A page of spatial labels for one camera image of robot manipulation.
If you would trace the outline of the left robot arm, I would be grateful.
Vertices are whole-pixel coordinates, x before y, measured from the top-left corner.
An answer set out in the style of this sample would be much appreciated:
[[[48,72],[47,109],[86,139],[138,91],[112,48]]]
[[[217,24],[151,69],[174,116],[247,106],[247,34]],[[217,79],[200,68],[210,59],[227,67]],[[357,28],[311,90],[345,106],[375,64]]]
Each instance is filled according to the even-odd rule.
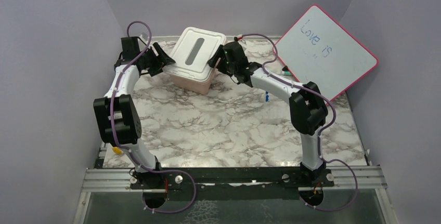
[[[132,93],[142,75],[155,76],[175,61],[157,42],[140,49],[140,37],[123,37],[122,51],[114,64],[115,77],[108,92],[95,99],[93,109],[104,143],[119,148],[134,164],[137,173],[144,173],[144,182],[151,188],[163,183],[161,165],[141,142],[142,126]]]

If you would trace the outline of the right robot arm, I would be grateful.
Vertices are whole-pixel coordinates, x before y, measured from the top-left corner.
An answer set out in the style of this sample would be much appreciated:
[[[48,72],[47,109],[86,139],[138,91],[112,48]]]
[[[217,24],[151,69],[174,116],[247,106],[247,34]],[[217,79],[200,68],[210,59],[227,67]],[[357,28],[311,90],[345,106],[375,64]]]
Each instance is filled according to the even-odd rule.
[[[220,73],[234,76],[239,84],[262,89],[289,105],[293,127],[301,134],[302,161],[300,179],[307,186],[317,183],[326,168],[321,156],[319,130],[326,122],[328,109],[318,86],[300,84],[267,71],[250,62],[238,42],[220,45],[207,64]]]

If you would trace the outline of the white plastic lid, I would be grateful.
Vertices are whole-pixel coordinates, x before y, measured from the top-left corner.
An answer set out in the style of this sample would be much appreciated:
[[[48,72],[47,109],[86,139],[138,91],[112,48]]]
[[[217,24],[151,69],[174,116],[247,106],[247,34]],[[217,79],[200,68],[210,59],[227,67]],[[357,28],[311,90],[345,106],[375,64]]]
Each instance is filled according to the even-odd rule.
[[[165,66],[163,71],[168,75],[203,83],[213,70],[207,62],[225,41],[226,35],[223,33],[187,27],[170,54],[175,63]]]

